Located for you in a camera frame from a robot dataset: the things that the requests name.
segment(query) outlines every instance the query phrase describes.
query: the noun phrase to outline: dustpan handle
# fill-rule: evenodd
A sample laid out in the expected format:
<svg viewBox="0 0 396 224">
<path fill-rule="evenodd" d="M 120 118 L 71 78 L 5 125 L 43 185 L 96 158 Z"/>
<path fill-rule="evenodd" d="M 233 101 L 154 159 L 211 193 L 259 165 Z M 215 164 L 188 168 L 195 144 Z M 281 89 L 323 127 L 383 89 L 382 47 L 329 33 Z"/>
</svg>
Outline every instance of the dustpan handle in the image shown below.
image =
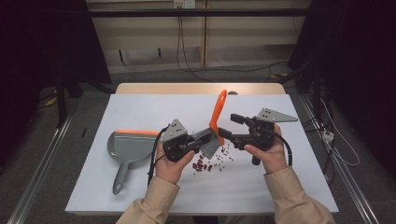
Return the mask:
<svg viewBox="0 0 396 224">
<path fill-rule="evenodd" d="M 120 193 L 122 186 L 125 182 L 126 174 L 128 173 L 128 166 L 129 164 L 126 162 L 123 162 L 117 171 L 116 178 L 114 179 L 114 184 L 113 184 L 113 194 L 117 195 Z"/>
</svg>

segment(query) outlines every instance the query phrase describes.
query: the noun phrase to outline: orange handle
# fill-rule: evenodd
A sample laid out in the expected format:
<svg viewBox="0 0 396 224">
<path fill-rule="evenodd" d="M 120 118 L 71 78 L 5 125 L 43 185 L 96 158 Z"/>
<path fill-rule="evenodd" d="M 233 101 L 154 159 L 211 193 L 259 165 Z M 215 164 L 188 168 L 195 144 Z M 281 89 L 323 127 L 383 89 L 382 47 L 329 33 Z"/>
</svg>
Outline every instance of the orange handle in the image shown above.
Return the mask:
<svg viewBox="0 0 396 224">
<path fill-rule="evenodd" d="M 213 110 L 213 115 L 212 119 L 209 122 L 210 128 L 216 133 L 218 136 L 218 139 L 221 143 L 221 145 L 224 145 L 224 138 L 219 136 L 219 127 L 218 127 L 218 119 L 221 114 L 221 110 L 225 104 L 225 99 L 227 98 L 227 91 L 223 90 L 218 98 L 218 101 L 216 102 L 215 109 Z"/>
<path fill-rule="evenodd" d="M 127 130 L 127 129 L 117 129 L 116 133 L 137 133 L 137 134 L 158 135 L 158 132 L 144 131 L 144 130 Z"/>
</svg>

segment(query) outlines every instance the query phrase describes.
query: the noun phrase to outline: black cable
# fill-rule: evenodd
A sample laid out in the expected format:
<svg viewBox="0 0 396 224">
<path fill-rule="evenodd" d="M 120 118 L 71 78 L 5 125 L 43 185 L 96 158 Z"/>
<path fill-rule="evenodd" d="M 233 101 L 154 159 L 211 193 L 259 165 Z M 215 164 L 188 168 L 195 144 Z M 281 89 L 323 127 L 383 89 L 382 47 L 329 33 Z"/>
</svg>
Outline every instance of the black cable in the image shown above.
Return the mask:
<svg viewBox="0 0 396 224">
<path fill-rule="evenodd" d="M 323 174 L 326 174 L 327 166 L 329 165 L 329 162 L 330 162 L 330 160 L 331 160 L 331 155 L 332 155 L 332 150 L 330 150 L 330 151 L 327 153 L 326 162 L 324 163 L 324 166 L 323 166 L 323 168 L 322 168 L 322 173 L 323 173 Z"/>
<path fill-rule="evenodd" d="M 296 7 L 296 0 L 293 1 L 293 9 L 295 9 L 295 7 Z M 293 17 L 293 25 L 294 25 L 294 32 L 296 33 L 296 36 L 298 38 L 298 32 L 297 32 L 297 26 L 296 26 L 295 17 Z"/>
<path fill-rule="evenodd" d="M 329 108 L 329 117 L 332 118 L 333 117 L 332 106 L 330 105 L 330 103 L 326 99 L 323 99 L 322 97 L 320 97 L 320 98 L 323 100 L 323 102 L 325 102 L 326 106 Z M 322 132 L 324 128 L 327 128 L 329 126 L 332 127 L 332 121 L 329 119 L 327 124 L 325 124 L 325 125 L 320 125 L 319 124 L 319 126 L 320 127 L 316 128 L 316 129 L 306 130 L 305 133 L 311 133 L 311 132 L 316 132 L 316 131 Z"/>
<path fill-rule="evenodd" d="M 178 50 L 180 48 L 180 38 L 181 38 L 181 43 L 182 43 L 182 48 L 183 48 L 183 54 L 184 54 L 184 60 L 186 61 L 186 65 L 189 68 L 189 71 L 192 73 L 193 76 L 203 80 L 203 81 L 207 81 L 207 82 L 213 82 L 209 79 L 203 78 L 203 77 L 198 77 L 197 75 L 195 75 L 195 73 L 191 70 L 190 66 L 189 66 L 189 62 L 187 61 L 187 56 L 186 56 L 186 50 L 184 49 L 184 35 L 183 35 L 183 20 L 181 19 L 181 17 L 178 17 L 178 41 L 177 41 L 177 66 L 181 71 L 186 72 L 184 69 L 181 68 L 180 63 L 178 61 Z"/>
<path fill-rule="evenodd" d="M 293 156 L 291 153 L 291 148 L 289 146 L 289 143 L 282 137 L 282 135 L 275 133 L 275 132 L 272 132 L 272 133 L 285 144 L 286 150 L 288 151 L 289 166 L 292 166 L 293 165 Z"/>
<path fill-rule="evenodd" d="M 303 123 L 301 123 L 301 125 L 303 126 L 303 128 L 305 128 L 308 124 L 309 124 L 309 122 L 312 122 L 314 119 L 316 119 L 317 117 L 313 117 L 312 119 L 309 119 L 309 120 L 307 120 L 307 121 L 304 121 Z"/>
<path fill-rule="evenodd" d="M 334 179 L 335 179 L 335 168 L 334 168 L 334 163 L 332 162 L 332 160 L 330 160 L 330 164 L 332 165 L 332 177 L 330 178 L 330 183 L 328 184 L 329 186 L 332 185 L 332 183 L 334 182 Z"/>
<path fill-rule="evenodd" d="M 185 70 L 180 66 L 180 62 L 178 60 L 178 53 L 179 53 L 179 48 L 180 48 L 180 39 L 181 39 L 181 44 L 182 44 L 182 48 L 183 48 L 183 54 L 184 54 L 184 59 L 186 61 L 186 65 L 189 68 L 189 70 Z M 238 69 L 222 69 L 222 68 L 205 68 L 205 69 L 196 69 L 196 70 L 192 70 L 190 68 L 189 62 L 187 60 L 187 56 L 186 56 L 186 50 L 185 50 L 185 45 L 184 45 L 184 34 L 183 34 L 183 20 L 181 19 L 181 17 L 178 17 L 178 41 L 177 41 L 177 66 L 178 68 L 183 71 L 183 72 L 188 72 L 188 73 L 192 73 L 195 77 L 198 77 L 196 74 L 196 72 L 205 72 L 205 71 L 224 71 L 224 72 L 254 72 L 254 71 L 260 71 L 266 68 L 270 69 L 270 74 L 269 77 L 264 81 L 267 82 L 268 79 L 271 77 L 271 67 L 280 63 L 288 63 L 286 61 L 282 61 L 282 62 L 274 62 L 271 63 L 270 65 L 264 66 L 264 67 L 260 67 L 260 68 L 253 68 L 253 69 L 246 69 L 246 70 L 238 70 Z M 208 82 L 213 82 L 211 80 L 202 78 L 202 77 L 198 77 L 204 81 L 208 81 Z"/>
<path fill-rule="evenodd" d="M 166 130 L 168 129 L 168 127 L 163 128 L 157 135 L 157 137 L 155 138 L 154 141 L 154 146 L 152 147 L 152 152 L 151 152 L 151 161 L 149 164 L 149 170 L 148 170 L 148 186 L 149 186 L 149 182 L 151 181 L 152 177 L 154 176 L 154 167 L 155 164 L 157 163 L 157 161 L 162 158 L 163 156 L 161 156 L 158 160 L 156 160 L 154 162 L 154 158 L 155 158 L 155 151 L 157 149 L 157 145 L 158 145 L 158 140 L 160 140 L 161 135 L 163 135 L 164 132 L 166 132 Z"/>
</svg>

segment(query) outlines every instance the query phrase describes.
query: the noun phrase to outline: person's left hand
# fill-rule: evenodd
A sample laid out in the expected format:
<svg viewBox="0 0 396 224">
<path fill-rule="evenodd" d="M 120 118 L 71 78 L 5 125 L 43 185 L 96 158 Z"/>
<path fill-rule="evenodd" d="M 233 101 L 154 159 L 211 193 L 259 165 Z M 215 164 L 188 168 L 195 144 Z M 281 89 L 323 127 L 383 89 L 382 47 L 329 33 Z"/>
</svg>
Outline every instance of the person's left hand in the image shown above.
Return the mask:
<svg viewBox="0 0 396 224">
<path fill-rule="evenodd" d="M 159 143 L 157 146 L 157 156 L 155 160 L 160 159 L 155 164 L 155 175 L 175 185 L 180 179 L 181 172 L 184 167 L 192 161 L 194 154 L 194 151 L 191 150 L 184 155 L 180 161 L 172 162 L 166 159 L 166 156 L 163 156 L 165 155 L 165 152 L 163 151 L 163 143 Z"/>
</svg>

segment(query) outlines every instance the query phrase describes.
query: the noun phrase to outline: metal rail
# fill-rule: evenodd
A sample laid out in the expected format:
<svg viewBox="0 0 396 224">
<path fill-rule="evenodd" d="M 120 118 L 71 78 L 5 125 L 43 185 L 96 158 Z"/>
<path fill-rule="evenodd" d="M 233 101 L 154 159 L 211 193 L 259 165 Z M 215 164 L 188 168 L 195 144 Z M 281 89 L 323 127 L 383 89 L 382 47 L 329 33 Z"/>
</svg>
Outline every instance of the metal rail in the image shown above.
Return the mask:
<svg viewBox="0 0 396 224">
<path fill-rule="evenodd" d="M 332 8 L 263 8 L 263 9 L 92 9 L 42 10 L 43 15 L 83 16 L 92 18 L 116 17 L 303 17 L 333 15 Z"/>
<path fill-rule="evenodd" d="M 35 170 L 35 174 L 33 175 L 32 179 L 30 180 L 25 192 L 22 194 L 20 200 L 17 203 L 14 211 L 11 214 L 7 224 L 22 224 L 24 223 L 27 215 L 30 211 L 30 208 L 35 201 L 35 196 L 40 190 L 40 187 L 46 177 L 48 170 L 52 164 L 53 159 L 55 158 L 56 152 L 59 146 L 64 139 L 64 135 L 67 132 L 71 119 L 75 114 L 77 107 L 78 107 L 78 100 L 73 102 L 71 106 L 71 111 L 69 115 L 66 117 L 64 124 L 61 128 L 56 129 L 54 136 L 47 148 L 46 153 L 44 154 L 43 159 L 41 160 L 40 164 L 38 165 L 37 169 Z"/>
<path fill-rule="evenodd" d="M 318 129 L 320 127 L 320 125 L 317 122 L 317 120 L 314 119 L 315 115 L 312 111 L 312 108 L 313 108 L 312 103 L 309 101 L 307 96 L 303 97 L 300 95 L 300 99 L 303 102 L 303 105 L 304 105 L 304 108 L 305 108 L 307 114 L 313 120 L 315 128 Z M 323 143 L 326 147 L 326 150 L 328 152 L 330 152 L 331 146 L 329 145 L 329 143 L 324 140 L 321 140 L 321 141 L 323 141 Z M 339 154 L 339 151 L 337 150 L 336 147 L 334 147 L 332 150 L 335 151 L 337 154 Z M 347 166 L 343 162 L 339 161 L 337 159 L 337 157 L 334 155 L 334 153 L 332 153 L 331 158 L 332 158 L 334 167 L 337 169 L 337 172 L 340 175 L 341 179 L 343 180 L 344 185 L 352 198 L 352 201 L 355 203 L 358 211 L 361 213 L 361 217 L 363 218 L 364 222 L 367 224 L 379 223 L 377 217 L 375 216 L 375 212 L 374 212 L 372 206 L 370 205 L 370 203 L 367 200 L 366 196 L 364 195 L 363 191 L 359 187 L 359 185 L 356 182 L 355 178 L 353 177 L 352 173 L 349 172 L 349 169 L 347 168 Z"/>
</svg>

